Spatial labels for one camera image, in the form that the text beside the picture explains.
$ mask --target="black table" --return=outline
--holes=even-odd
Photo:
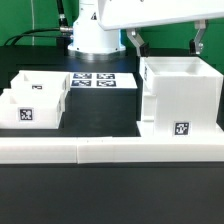
[[[180,53],[164,52],[164,55]],[[1,88],[9,87],[19,69],[92,72],[97,65],[66,57],[62,49],[54,47],[2,47],[0,58]],[[97,66],[98,72],[137,71],[134,54]],[[224,166],[223,163],[1,165],[0,223],[221,224]]]

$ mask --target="white panel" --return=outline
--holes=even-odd
[[[105,30],[224,17],[223,0],[97,0]]]
[[[1,138],[0,164],[76,163],[73,138]]]

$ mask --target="white open box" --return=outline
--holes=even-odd
[[[64,92],[4,89],[0,108],[2,129],[57,129],[65,111]]]
[[[53,71],[21,70],[11,81],[11,88],[18,90],[64,91],[64,97],[70,90],[70,73]]]
[[[210,65],[197,57],[149,57],[141,59],[140,74],[144,80],[142,135],[217,131],[223,76]],[[146,126],[149,133],[143,131]]]

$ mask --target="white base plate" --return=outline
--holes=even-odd
[[[0,139],[0,164],[129,162],[224,162],[224,134]]]

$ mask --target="white platform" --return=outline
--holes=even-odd
[[[97,0],[105,30],[127,29],[224,17],[223,0]]]
[[[0,164],[224,162],[224,134],[170,138],[0,138]]]

